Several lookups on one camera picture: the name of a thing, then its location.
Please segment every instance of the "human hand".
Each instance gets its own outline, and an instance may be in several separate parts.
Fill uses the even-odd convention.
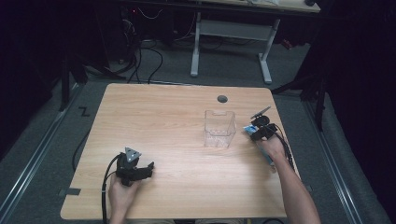
[[[283,148],[283,145],[277,136],[273,135],[270,137],[270,139],[259,140],[257,143],[261,144],[265,152],[271,157],[273,161],[285,159],[285,148]]]
[[[141,180],[135,181],[131,187],[122,185],[121,179],[112,175],[108,197],[111,204],[110,223],[123,223],[129,208],[134,201],[134,196],[139,188]]]

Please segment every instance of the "black cable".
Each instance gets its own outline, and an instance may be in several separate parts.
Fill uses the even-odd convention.
[[[204,47],[204,46],[203,46],[204,43],[201,43],[202,41],[200,41],[200,47],[203,48],[203,49],[218,49],[218,48],[220,48],[220,47],[222,46],[222,44],[224,43],[224,37],[221,37],[221,36],[217,36],[217,37],[220,39],[220,42],[219,42],[219,44],[218,44],[217,46],[215,46],[214,48],[206,48],[206,47]]]
[[[127,83],[130,83],[132,78],[134,77],[134,75],[136,75],[137,78],[137,83],[140,84],[140,79],[139,79],[139,75],[137,74],[137,70],[140,67],[140,64],[142,63],[142,49],[139,46],[139,63],[137,64],[136,68],[134,69],[134,71],[132,72],[131,76],[129,77]]]
[[[150,81],[151,81],[151,78],[152,78],[152,76],[154,76],[154,74],[161,68],[161,66],[163,65],[163,56],[161,55],[161,53],[160,52],[158,52],[157,50],[155,50],[155,49],[147,49],[147,50],[151,50],[151,51],[153,51],[153,52],[156,52],[158,55],[160,55],[160,57],[161,57],[161,62],[160,62],[160,65],[158,65],[158,67],[154,70],[154,72],[152,72],[150,75],[149,75],[149,77],[148,77],[148,84],[150,83]]]
[[[106,75],[108,77],[112,77],[115,79],[125,79],[125,77],[121,77],[115,73],[113,73],[112,71],[110,71],[108,68],[103,67],[102,65],[100,65],[99,63],[96,63],[94,61],[91,61],[90,59],[87,59],[79,54],[74,54],[74,56],[76,57],[76,59],[82,63],[82,64],[89,64],[90,66],[92,66],[94,69],[98,70],[99,72],[101,72],[103,75]]]
[[[282,143],[283,148],[285,149],[285,156],[288,159],[289,165],[290,167],[293,169],[293,171],[295,171],[294,169],[294,163],[293,163],[293,157],[291,156],[291,152],[290,152],[290,148],[288,143],[285,141],[283,133],[282,136],[280,136],[277,132],[275,132],[274,130],[270,129],[269,127],[267,127],[267,125],[264,126],[267,130],[269,130],[270,132],[272,132]]]
[[[110,70],[109,70],[109,71],[110,71],[111,73],[115,74],[115,75],[120,75],[120,74],[122,74],[122,73],[124,73],[124,72],[127,72],[127,71],[131,70],[131,69],[135,66],[135,64],[136,64],[136,57],[134,56],[134,54],[132,54],[132,56],[131,56],[131,58],[130,58],[130,61],[128,62],[128,64],[127,64],[125,67],[121,68],[120,70],[114,71],[114,72],[112,72],[112,71],[110,71]],[[85,67],[85,70],[86,70],[88,73],[93,74],[93,75],[95,75],[95,76],[102,76],[102,75],[104,75],[103,72],[94,72],[94,71],[88,69],[87,67]]]
[[[157,47],[157,40],[155,40],[155,39],[147,39],[147,40],[143,40],[142,42],[146,42],[146,43],[154,42],[154,44],[152,46],[144,47],[144,49],[153,49],[153,48]]]
[[[88,134],[90,133],[90,131],[91,131],[91,129],[89,129],[89,130],[87,131],[87,133],[84,135],[84,137],[81,139],[81,141],[79,142],[79,144],[78,144],[78,146],[76,147],[75,152],[74,152],[74,154],[73,154],[72,166],[73,166],[73,171],[74,171],[74,172],[75,172],[76,169],[77,169],[77,166],[76,166],[76,156],[77,156],[78,149],[81,147],[81,145],[82,145],[82,143],[85,141],[85,139],[87,139]]]
[[[230,41],[228,39],[225,39],[224,42],[227,43],[227,44],[233,44],[233,45],[237,45],[237,46],[245,46],[245,45],[248,45],[248,44],[254,44],[254,43],[259,42],[259,41],[258,40],[254,40],[254,39],[249,39],[249,40],[245,40],[244,43],[238,43],[238,42],[234,42],[234,41]]]
[[[190,39],[190,38],[192,38],[192,37],[194,37],[194,35],[186,36],[186,37],[184,37],[184,38],[182,38],[182,39],[177,39],[177,40],[175,40],[173,43],[176,44],[176,45],[178,45],[178,46],[181,46],[181,47],[189,47],[189,46],[194,45],[194,43],[195,43],[194,40],[189,41],[188,44],[180,44],[180,43],[178,43],[178,42],[182,42],[182,41],[187,42],[187,40]]]
[[[107,210],[106,210],[106,182],[107,179],[110,177],[108,174],[108,171],[110,170],[111,165],[116,161],[120,155],[117,155],[107,166],[107,170],[105,173],[105,177],[103,178],[103,184],[102,184],[102,215],[103,215],[103,223],[107,224]]]
[[[268,223],[268,222],[270,222],[270,221],[277,221],[277,222],[283,224],[283,221],[280,220],[279,218],[268,218],[268,219],[266,219],[262,224],[266,224],[266,223]]]

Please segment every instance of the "clear plastic container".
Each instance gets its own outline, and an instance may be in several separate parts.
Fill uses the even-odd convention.
[[[235,131],[235,113],[233,111],[206,110],[206,147],[228,147],[233,140]]]

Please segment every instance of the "desk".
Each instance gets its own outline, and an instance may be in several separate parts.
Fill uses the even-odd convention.
[[[320,12],[320,8],[317,4],[309,7],[304,3],[304,0],[280,0],[278,5],[266,2],[264,0],[203,0],[203,2],[238,5],[240,7],[266,7],[277,10],[293,10],[314,13]],[[195,26],[195,45],[192,53],[191,76],[198,76],[200,35],[220,35],[265,41],[266,45],[263,49],[263,52],[259,54],[259,61],[262,68],[264,82],[266,84],[271,84],[272,79],[268,69],[267,57],[274,42],[279,23],[280,19],[275,19],[275,22],[272,26],[201,20],[201,13],[198,13]]]
[[[138,167],[155,162],[129,218],[285,217],[278,174],[243,131],[268,105],[283,130],[265,88],[110,84],[70,185],[81,192],[66,196],[62,218],[102,218],[103,177],[125,147],[142,153]],[[204,147],[209,109],[235,113],[229,147]]]

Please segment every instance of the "cable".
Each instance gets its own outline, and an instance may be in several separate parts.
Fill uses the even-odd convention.
[[[73,154],[72,167],[73,167],[73,171],[74,171],[74,172],[75,172],[76,169],[77,169],[77,166],[76,166],[76,155],[77,155],[78,149],[81,147],[81,145],[82,145],[82,143],[85,141],[85,139],[87,139],[88,134],[90,133],[90,131],[91,131],[91,129],[89,129],[89,130],[87,131],[87,133],[84,135],[84,137],[81,139],[81,141],[79,142],[79,144],[78,144],[78,146],[76,147],[75,152],[74,152],[74,154]]]
[[[141,63],[142,63],[142,49],[141,49],[140,46],[139,46],[139,64],[137,65],[137,67],[136,67],[136,68],[134,69],[134,71],[132,72],[132,74],[131,74],[131,76],[129,77],[127,83],[130,83],[131,80],[132,80],[132,78],[134,77],[134,74],[136,74],[137,83],[141,84],[141,83],[140,83],[139,76],[137,75],[137,70],[139,69]]]
[[[284,224],[283,221],[280,220],[279,218],[268,218],[268,219],[266,219],[262,224],[266,224],[266,223],[268,223],[268,222],[270,222],[270,221],[277,221],[277,222],[279,222],[279,223]]]
[[[177,39],[177,41],[174,41],[173,43],[174,43],[175,45],[178,45],[178,46],[181,46],[181,47],[189,47],[189,46],[192,46],[192,45],[195,44],[195,42],[194,42],[193,40],[192,40],[192,41],[189,41],[188,44],[180,44],[180,42],[182,42],[183,40],[187,40],[187,39],[189,39],[189,38],[192,38],[192,37],[194,37],[194,35],[190,35],[190,36],[186,36],[186,37],[184,37],[184,38]]]
[[[156,52],[158,55],[160,55],[160,57],[161,57],[160,65],[158,65],[158,67],[154,70],[154,72],[152,72],[152,73],[149,75],[149,77],[148,77],[148,84],[149,84],[150,81],[151,81],[152,76],[154,76],[154,74],[155,74],[155,73],[161,68],[161,66],[163,65],[163,56],[161,55],[160,52],[158,52],[158,51],[155,50],[155,49],[147,49],[147,50],[154,51],[154,52]]]
[[[290,165],[290,167],[293,169],[293,171],[295,172],[294,163],[293,163],[293,157],[291,156],[291,152],[290,152],[289,145],[288,145],[288,143],[285,141],[282,131],[280,131],[281,134],[282,134],[282,136],[280,136],[277,132],[275,132],[274,130],[270,129],[267,125],[265,125],[264,127],[265,127],[267,130],[269,130],[271,133],[273,133],[273,134],[280,140],[280,142],[281,142],[282,145],[283,145],[283,148],[285,149],[285,156],[286,156],[286,158],[287,158],[288,161],[289,161],[289,165]]]
[[[233,44],[233,45],[237,45],[237,46],[245,46],[245,45],[248,45],[248,44],[254,44],[256,42],[259,42],[258,40],[249,39],[249,40],[246,40],[244,43],[238,43],[238,42],[230,41],[230,40],[227,40],[227,39],[229,39],[229,38],[226,38],[224,40],[225,43]]]
[[[103,215],[103,223],[107,224],[107,210],[106,210],[106,182],[107,179],[110,177],[110,175],[108,174],[108,171],[110,170],[111,165],[114,163],[114,161],[116,161],[118,158],[120,157],[120,155],[117,155],[111,162],[110,164],[107,166],[107,170],[105,173],[105,177],[103,178],[103,184],[102,184],[102,215]]]
[[[160,16],[161,12],[163,11],[162,9],[160,9],[155,17],[149,17],[149,16],[146,16],[146,15],[145,15],[145,13],[142,11],[142,9],[140,9],[140,7],[139,7],[138,9],[139,9],[140,13],[142,13],[142,15],[143,15],[144,17],[146,17],[147,19],[149,19],[149,20],[155,20],[155,19],[157,19],[157,18]]]
[[[132,46],[130,46],[129,50],[128,50],[128,55],[130,55],[130,54],[131,54],[130,61],[128,62],[128,64],[125,67],[121,68],[120,70],[112,72],[107,68],[103,68],[103,69],[108,70],[109,72],[111,72],[114,75],[119,75],[119,74],[122,74],[124,72],[131,70],[136,64],[136,57],[134,56],[134,48]],[[102,76],[105,74],[104,71],[100,71],[99,73],[97,73],[97,72],[94,72],[94,71],[88,69],[88,67],[85,67],[85,71],[87,71],[90,74],[96,75],[96,76]]]
[[[194,13],[194,17],[192,18],[192,22],[191,22],[191,26],[190,26],[189,31],[183,37],[181,37],[179,39],[175,39],[175,41],[182,40],[182,39],[185,39],[185,38],[189,38],[189,37],[192,36],[192,35],[190,35],[190,36],[188,36],[188,35],[190,34],[190,32],[192,30],[192,27],[194,26],[195,18],[196,18],[196,12]]]
[[[129,32],[129,30],[132,27],[132,33],[134,34],[134,25],[130,21],[126,20],[126,19],[122,19],[122,21],[125,21],[129,25],[128,26],[128,30],[126,32]]]
[[[223,45],[223,43],[224,43],[224,38],[221,37],[221,36],[216,36],[216,37],[220,38],[220,42],[214,48],[206,48],[206,47],[204,47],[203,44],[201,44],[202,41],[200,42],[200,47],[203,48],[203,49],[218,49],[218,48],[220,48]]]
[[[146,43],[154,42],[154,44],[152,46],[144,47],[144,49],[153,49],[153,48],[155,48],[157,46],[157,40],[156,39],[146,39],[146,40],[143,40],[142,42],[146,42]]]

